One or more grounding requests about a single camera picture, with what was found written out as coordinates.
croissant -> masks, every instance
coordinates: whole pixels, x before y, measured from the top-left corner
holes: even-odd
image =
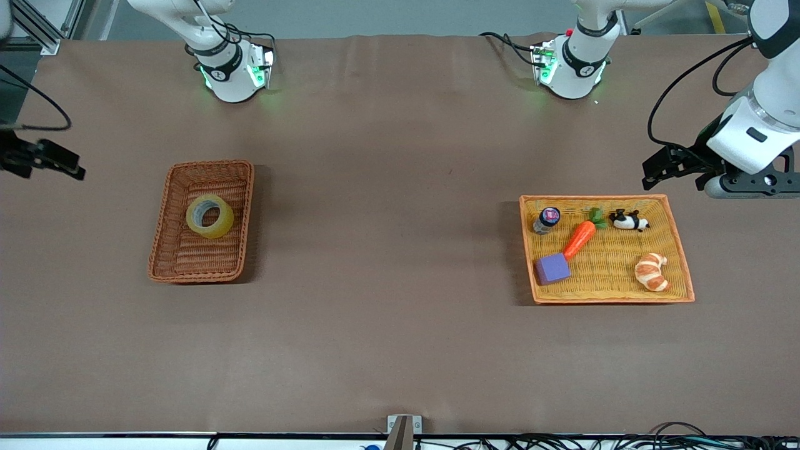
[[[636,264],[636,279],[651,291],[660,292],[670,286],[670,282],[661,274],[661,266],[666,264],[666,257],[658,253],[644,255]]]

purple block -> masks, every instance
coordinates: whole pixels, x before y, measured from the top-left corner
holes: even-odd
[[[539,278],[539,284],[546,286],[569,278],[570,266],[566,264],[563,253],[556,253],[536,261],[536,275]]]

tape roll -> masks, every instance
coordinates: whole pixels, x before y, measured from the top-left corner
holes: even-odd
[[[204,227],[202,225],[202,217],[212,208],[219,208],[219,217],[217,217],[216,222]],[[204,238],[221,238],[234,225],[234,210],[230,209],[230,205],[217,195],[200,195],[186,209],[186,224],[189,225],[192,231]]]

black and white toy animal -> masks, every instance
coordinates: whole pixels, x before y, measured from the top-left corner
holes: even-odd
[[[647,219],[639,218],[639,210],[633,211],[625,215],[624,209],[617,209],[617,212],[612,212],[608,216],[615,227],[623,230],[637,230],[638,232],[644,231],[645,228],[650,228]]]

brown wicker basket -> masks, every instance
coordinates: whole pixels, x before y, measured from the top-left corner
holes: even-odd
[[[253,198],[253,165],[245,160],[176,164],[166,174],[161,213],[147,275],[159,283],[220,283],[242,274],[247,224]],[[206,239],[186,224],[186,209],[204,194],[219,195],[234,211],[234,225],[218,239]],[[208,226],[218,210],[203,218]]]
[[[683,253],[678,228],[666,201],[666,195],[559,196],[523,195],[519,198],[522,235],[530,275],[530,287],[536,303],[681,303],[693,302],[694,290]],[[533,233],[533,222],[546,207],[556,207],[561,221],[544,236]],[[575,227],[587,219],[589,210],[599,207],[607,217],[617,208],[639,210],[650,228],[638,233],[620,230],[609,223],[570,261],[572,276],[563,281],[540,286],[534,262],[564,250]],[[666,256],[662,268],[670,288],[662,292],[645,289],[635,277],[634,267],[647,253]]]

